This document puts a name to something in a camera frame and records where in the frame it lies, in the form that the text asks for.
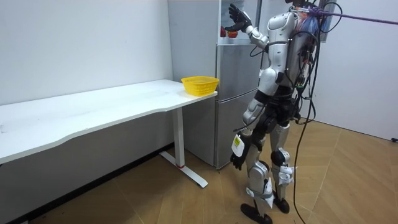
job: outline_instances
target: black cable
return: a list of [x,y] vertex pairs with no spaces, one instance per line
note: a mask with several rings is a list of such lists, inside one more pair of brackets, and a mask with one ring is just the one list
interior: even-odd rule
[[[316,51],[316,53],[315,53],[315,64],[316,64],[316,62],[318,61],[318,59],[317,59],[317,53],[318,53],[318,46],[319,46],[319,42],[317,42],[317,51]],[[301,87],[300,88],[300,90],[297,88],[297,98],[298,99],[304,99],[304,100],[306,100],[304,97],[303,97],[303,92],[304,92],[304,90],[306,89],[306,87],[307,87],[307,85],[309,85],[309,82],[310,82],[310,80],[311,80],[311,75],[312,75],[312,72],[313,72],[313,69],[315,68],[315,64],[313,64],[311,67],[310,67],[310,69],[309,69],[309,71],[308,71],[308,77],[307,77],[307,79],[305,80],[305,83],[304,83],[304,86],[303,87]],[[294,104],[294,108],[300,108],[299,107],[299,101],[296,101],[295,102],[295,104]]]
[[[262,114],[262,112],[264,112],[265,108],[266,108],[265,105],[262,106],[260,115]],[[244,129],[244,128],[247,128],[248,126],[252,125],[252,123],[254,123],[255,121],[257,121],[257,119],[259,119],[259,118],[260,118],[260,116],[257,116],[257,117],[256,117],[254,120],[252,120],[249,124],[243,126],[242,128],[236,128],[236,129],[233,130],[233,132],[240,131],[240,130],[242,130],[242,129]]]
[[251,50],[250,51],[250,57],[255,57],[255,56],[257,56],[257,55],[259,55],[259,54],[261,54],[261,53],[264,53],[265,52],[265,50],[262,50],[262,51],[260,51],[260,52],[258,52],[257,54],[255,54],[255,55],[252,55],[253,54],[253,52],[254,52],[254,50],[257,48],[257,46],[255,46],[254,48],[253,48],[253,50]]
[[[335,2],[328,2],[328,3],[326,3],[326,4],[323,6],[323,9],[325,9],[325,7],[326,7],[327,5],[329,5],[329,4],[334,4],[334,5],[336,5],[336,6],[340,9],[340,14],[343,13],[343,8],[341,8],[341,6],[340,6],[339,4],[337,4],[337,3],[335,3]],[[329,17],[329,16],[326,16],[326,17],[324,18],[324,20],[322,20],[322,25],[323,25],[323,23],[328,19],[328,17]],[[337,25],[340,23],[341,18],[342,18],[342,17],[340,16],[340,18],[338,19],[336,25],[333,26],[333,28],[331,28],[331,29],[329,29],[328,31],[325,32],[325,31],[322,30],[322,26],[320,26],[320,27],[319,27],[320,31],[321,31],[322,33],[324,33],[324,34],[327,34],[327,33],[331,32],[331,31],[332,31],[333,29],[335,29],[335,28],[337,27]]]
[[[294,38],[295,38],[297,35],[299,35],[299,34],[308,34],[308,35],[310,35],[311,38],[317,43],[317,45],[319,44],[319,41],[318,41],[317,37],[315,37],[315,35],[313,35],[312,33],[308,32],[308,31],[299,31],[299,32],[296,32],[294,35],[292,35],[292,36],[290,37],[290,42],[292,42],[292,41],[294,40]],[[290,48],[289,48],[288,51],[287,51],[287,55],[290,55]],[[290,63],[289,60],[286,60],[285,68],[287,68],[287,66],[289,65],[289,63]],[[293,82],[292,79],[291,79],[291,78],[289,77],[289,75],[287,74],[287,72],[284,72],[284,75],[287,77],[287,79],[289,80],[290,84],[292,84],[292,87],[293,87],[293,88],[296,88],[296,85],[297,85],[297,78],[296,78],[295,82]]]
[[310,119],[310,120],[308,120],[308,121],[305,121],[305,122],[302,122],[302,123],[299,123],[298,121],[296,122],[298,125],[303,125],[303,124],[306,124],[306,123],[311,123],[312,121],[314,121],[315,120],[315,118],[317,117],[317,110],[315,109],[315,105],[314,105],[314,103],[313,103],[313,100],[312,100],[312,96],[313,96],[313,90],[311,90],[312,89],[312,86],[314,86],[315,84],[314,84],[314,82],[312,83],[312,86],[311,86],[311,84],[308,84],[309,86],[310,86],[310,88],[308,89],[308,97],[304,97],[304,96],[302,96],[302,93],[300,94],[300,103],[301,103],[301,105],[299,106],[299,108],[298,108],[298,111],[301,111],[301,109],[302,109],[302,105],[303,105],[303,100],[309,100],[310,101],[310,107],[311,107],[311,110],[313,110],[313,118],[312,119]]
[[274,98],[285,98],[285,97],[291,97],[294,93],[294,89],[292,89],[292,91],[289,94],[286,95],[277,95],[277,96],[273,96]]
[[[317,35],[318,40],[320,40],[320,36],[321,36],[321,32],[319,31],[319,32],[318,32],[318,35]],[[315,84],[316,84],[317,75],[318,75],[318,65],[319,65],[319,54],[320,54],[320,49],[321,49],[320,44],[318,44],[318,46],[317,46],[317,51],[316,51],[316,53],[315,53],[315,61],[316,61],[316,62],[315,62],[315,73],[314,73],[313,83],[312,83],[311,92],[310,92],[310,96],[309,96],[309,97],[310,97],[310,106],[308,107],[308,115],[307,115],[307,118],[306,118],[306,122],[305,122],[305,124],[304,124],[303,129],[302,129],[302,132],[301,132],[301,135],[300,135],[300,139],[298,140],[297,148],[296,148],[296,157],[295,157],[295,159],[294,159],[294,179],[296,179],[296,180],[297,180],[296,166],[297,166],[297,159],[298,159],[298,157],[299,157],[300,145],[301,145],[301,142],[302,142],[302,139],[303,139],[303,135],[304,135],[305,129],[307,128],[307,124],[309,123],[309,118],[310,118],[310,116],[311,116],[311,109],[312,109],[312,107],[314,108],[314,111],[315,111],[315,106],[313,105],[312,98],[313,98],[313,92],[314,92],[314,89],[315,89]],[[301,221],[305,224],[304,219],[302,218],[300,212],[297,210],[297,204],[296,204],[296,187],[297,187],[297,181],[294,182],[294,189],[293,189],[293,204],[294,204],[294,209],[296,210],[298,217],[299,217],[299,218],[301,219]]]
[[298,69],[302,72],[303,68],[301,67],[301,55],[298,56]]
[[260,69],[262,69],[262,63],[264,61],[264,54],[261,54],[261,63],[260,63]]

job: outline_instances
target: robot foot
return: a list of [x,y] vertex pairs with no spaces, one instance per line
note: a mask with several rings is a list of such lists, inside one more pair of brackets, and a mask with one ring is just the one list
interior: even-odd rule
[[251,220],[257,222],[258,224],[272,224],[272,219],[270,216],[265,214],[265,217],[262,218],[257,209],[248,205],[242,204],[241,211],[244,213],[245,216],[249,217]]
[[287,201],[285,199],[279,199],[276,192],[274,191],[274,204],[276,205],[276,207],[279,208],[279,210],[282,213],[288,214],[290,212],[290,206],[289,203],[287,203]]

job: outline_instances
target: white label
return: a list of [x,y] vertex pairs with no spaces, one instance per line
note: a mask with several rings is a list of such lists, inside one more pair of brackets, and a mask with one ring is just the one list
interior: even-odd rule
[[236,135],[234,141],[232,142],[232,151],[235,153],[235,155],[241,157],[243,154],[243,149],[244,143],[242,142],[242,139]]

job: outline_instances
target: freezer drawer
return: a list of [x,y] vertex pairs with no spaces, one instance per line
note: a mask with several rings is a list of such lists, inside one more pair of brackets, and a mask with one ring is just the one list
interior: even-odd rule
[[216,168],[220,169],[229,162],[231,145],[236,133],[233,130],[243,126],[242,116],[254,98],[257,90],[238,98],[216,104]]
[[250,57],[255,45],[217,46],[218,101],[248,93],[258,87],[261,56]]

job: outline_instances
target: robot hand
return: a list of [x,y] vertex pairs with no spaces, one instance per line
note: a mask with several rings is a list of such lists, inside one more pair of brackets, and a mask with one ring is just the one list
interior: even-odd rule
[[233,153],[231,156],[231,162],[235,168],[242,170],[242,165],[246,160],[249,148],[251,145],[251,136],[245,137],[240,132],[235,136],[232,143]]
[[245,32],[246,28],[252,25],[249,16],[245,12],[240,11],[234,4],[229,6],[229,17],[235,22],[235,25],[225,27],[227,31],[234,32],[241,30]]

